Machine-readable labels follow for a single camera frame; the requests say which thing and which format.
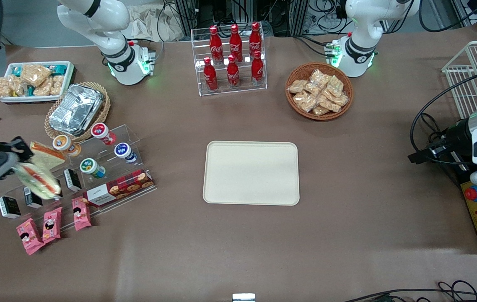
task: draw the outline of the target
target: clear acrylic shelf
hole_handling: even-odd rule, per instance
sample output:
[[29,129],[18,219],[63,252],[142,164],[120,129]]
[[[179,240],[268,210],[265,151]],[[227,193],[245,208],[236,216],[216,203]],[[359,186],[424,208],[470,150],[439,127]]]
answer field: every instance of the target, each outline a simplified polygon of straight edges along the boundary
[[[43,215],[45,212],[51,211],[59,206],[62,207],[62,227],[61,231],[65,231],[74,226],[73,222],[73,209],[71,200],[75,197],[82,196],[85,191],[97,187],[101,184],[104,184],[108,181],[115,180],[121,176],[127,175],[137,170],[144,170],[147,174],[150,175],[149,170],[143,164],[140,153],[135,145],[139,141],[139,138],[132,132],[126,125],[119,126],[117,128],[111,129],[111,132],[116,134],[116,141],[114,145],[107,146],[102,143],[101,140],[96,138],[91,138],[89,140],[80,143],[82,147],[82,152],[77,157],[70,157],[66,160],[66,163],[55,167],[52,170],[53,176],[59,180],[60,186],[62,187],[62,194],[59,200],[43,200],[43,206],[40,208],[30,208],[26,206],[24,201],[24,185],[18,180],[18,178],[14,175],[8,176],[5,180],[0,180],[0,197],[8,196],[13,197],[17,200],[18,208],[21,211],[21,216],[12,219],[13,225],[13,232],[16,232],[15,228],[20,225],[22,222],[26,221],[29,218],[33,218],[36,222],[37,228],[41,231],[43,226]],[[132,151],[135,152],[138,157],[135,163],[126,163],[125,159],[120,159],[116,157],[114,154],[114,147],[118,143],[128,143]],[[94,178],[89,174],[83,174],[80,172],[80,162],[86,159],[87,157],[91,157],[97,161],[97,163],[104,168],[106,168],[106,174],[103,178]],[[73,192],[68,189],[65,178],[64,178],[64,170],[71,169],[78,175],[82,189],[78,192]],[[6,187],[12,187],[13,189],[9,191],[5,191]],[[156,189],[156,186],[152,185],[150,187],[146,187],[128,195],[125,198],[119,199],[117,201],[113,201],[109,204],[100,206],[98,208],[90,206],[90,214],[92,219],[92,224],[95,223],[94,218],[100,214],[106,213],[118,206],[124,205],[137,197],[145,195],[153,190]]]
[[205,76],[203,74],[203,67],[205,63],[203,58],[210,57],[210,47],[209,47],[209,38],[210,32],[209,29],[192,29],[192,52],[194,56],[194,68],[196,69],[196,77],[198,81],[198,90],[200,96],[205,96],[209,94],[225,94],[229,92],[238,92],[238,91],[247,91],[247,90],[257,90],[257,89],[266,89],[267,88],[267,57],[265,52],[265,39],[263,32],[263,23],[259,23],[259,33],[261,35],[261,60],[263,61],[263,83],[261,86],[254,86],[251,82],[251,61],[253,58],[250,58],[250,47],[249,39],[251,34],[251,25],[250,24],[239,24],[239,35],[242,38],[242,57],[243,60],[240,63],[237,63],[238,72],[240,75],[240,86],[234,89],[229,88],[227,83],[227,65],[229,60],[227,56],[231,54],[229,50],[229,37],[231,36],[231,25],[222,25],[218,27],[218,34],[222,40],[222,49],[224,64],[223,65],[214,65],[216,69],[216,77],[218,79],[218,90],[215,92],[208,91],[207,84],[205,82]]

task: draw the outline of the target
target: plastic container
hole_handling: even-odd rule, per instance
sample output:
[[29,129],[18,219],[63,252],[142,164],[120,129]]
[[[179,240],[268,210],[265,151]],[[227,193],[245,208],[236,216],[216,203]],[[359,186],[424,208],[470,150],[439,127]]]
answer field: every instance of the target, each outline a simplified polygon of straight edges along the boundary
[[85,174],[93,175],[94,178],[102,178],[106,169],[100,166],[94,159],[85,159],[80,163],[80,171]]
[[69,136],[60,134],[52,141],[52,146],[58,151],[65,152],[71,157],[78,156],[82,151],[82,148],[77,143],[73,143]]
[[91,135],[93,137],[101,140],[105,145],[112,145],[116,141],[116,134],[113,134],[108,129],[108,126],[103,124],[102,122],[98,122],[94,124],[91,128]]
[[119,143],[114,149],[114,153],[120,159],[125,159],[127,163],[133,163],[137,160],[137,154],[132,151],[131,146],[127,143]]
[[73,77],[73,73],[75,70],[74,65],[69,61],[11,63],[7,66],[4,76],[7,77],[8,75],[13,73],[13,69],[15,69],[16,67],[22,67],[22,65],[26,65],[26,64],[38,64],[43,66],[67,65],[67,69],[64,75],[64,82],[62,83],[62,88],[60,89],[60,93],[57,96],[3,97],[3,98],[0,98],[0,101],[2,103],[7,103],[7,104],[51,103],[59,99],[69,88],[69,85],[72,83],[71,80],[74,80],[74,77]]

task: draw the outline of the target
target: red bottle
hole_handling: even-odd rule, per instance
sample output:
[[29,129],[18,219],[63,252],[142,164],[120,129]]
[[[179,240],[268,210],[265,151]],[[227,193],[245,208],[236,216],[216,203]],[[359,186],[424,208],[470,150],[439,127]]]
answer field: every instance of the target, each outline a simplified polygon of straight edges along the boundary
[[210,54],[212,54],[212,61],[214,65],[223,65],[223,50],[222,50],[222,40],[218,36],[218,28],[216,26],[211,26],[210,31]]
[[227,81],[229,82],[229,88],[235,89],[240,86],[239,67],[235,62],[235,56],[231,54],[227,58],[229,59],[229,65],[227,65]]
[[263,84],[263,61],[261,61],[261,51],[254,52],[254,61],[251,63],[251,83],[253,86]]
[[231,38],[229,38],[229,48],[231,54],[235,56],[237,62],[242,62],[242,39],[239,36],[239,26],[231,25]]
[[207,84],[208,91],[215,92],[218,90],[218,80],[216,79],[216,70],[214,66],[210,64],[210,57],[203,59],[205,67],[203,68],[203,74],[205,75],[205,82]]
[[254,57],[254,51],[261,50],[261,35],[259,34],[259,23],[251,24],[250,35],[250,57]]

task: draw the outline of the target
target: woven bowl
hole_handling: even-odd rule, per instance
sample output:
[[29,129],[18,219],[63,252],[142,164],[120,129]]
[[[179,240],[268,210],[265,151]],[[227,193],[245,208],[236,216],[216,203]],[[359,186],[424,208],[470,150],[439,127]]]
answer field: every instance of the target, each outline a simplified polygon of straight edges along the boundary
[[[309,77],[311,76],[311,74],[313,74],[313,70],[315,69],[319,69],[323,72],[323,74],[335,75],[344,84],[343,91],[348,96],[348,103],[346,103],[346,105],[343,106],[341,108],[341,111],[339,111],[338,113],[328,112],[324,115],[314,115],[313,113],[304,112],[302,111],[302,109],[298,108],[296,103],[294,103],[294,94],[291,94],[287,90],[287,87],[289,87],[296,80],[309,80]],[[292,108],[294,108],[295,111],[307,118],[311,118],[314,120],[329,120],[337,118],[338,116],[345,113],[348,108],[350,108],[350,105],[352,105],[352,100],[354,99],[354,89],[352,88],[352,83],[350,82],[350,79],[342,71],[333,67],[332,65],[319,62],[310,62],[296,67],[296,69],[294,69],[287,78],[287,84],[285,85],[285,94],[287,95],[287,101],[289,101],[289,104]]]
[[97,124],[98,122],[104,122],[104,120],[106,120],[106,117],[108,116],[108,111],[110,111],[110,97],[108,97],[108,93],[106,92],[106,89],[103,86],[93,82],[82,82],[80,83],[80,85],[100,91],[104,96],[104,104],[101,105],[101,108],[95,114],[96,118],[93,121],[93,124],[91,124],[91,126],[88,127],[88,130],[84,132],[81,136],[72,136],[68,133],[54,130],[50,126],[50,120],[49,120],[50,115],[56,110],[56,108],[58,108],[58,106],[64,99],[64,96],[60,97],[59,100],[56,101],[56,103],[54,103],[52,108],[49,110],[49,113],[47,113],[47,117],[45,118],[45,132],[48,134],[48,136],[51,139],[54,139],[56,136],[60,134],[65,134],[69,136],[74,143],[81,143],[91,137],[91,128],[93,128],[94,124]]

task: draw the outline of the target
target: white tray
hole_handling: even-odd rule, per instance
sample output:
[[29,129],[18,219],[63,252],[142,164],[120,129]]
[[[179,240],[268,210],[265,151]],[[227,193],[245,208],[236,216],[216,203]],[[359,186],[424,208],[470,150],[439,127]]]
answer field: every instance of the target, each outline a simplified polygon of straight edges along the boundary
[[43,102],[53,102],[60,98],[69,88],[69,83],[74,71],[74,65],[69,61],[49,61],[49,62],[28,62],[28,63],[11,63],[7,66],[5,71],[5,77],[12,74],[13,68],[22,67],[25,64],[38,64],[38,65],[67,65],[65,71],[64,82],[62,83],[62,88],[60,89],[60,94],[57,96],[23,96],[23,97],[3,97],[0,98],[2,103],[7,104],[32,104],[32,103],[43,103]]
[[293,143],[212,141],[203,199],[210,204],[295,205],[300,200]]

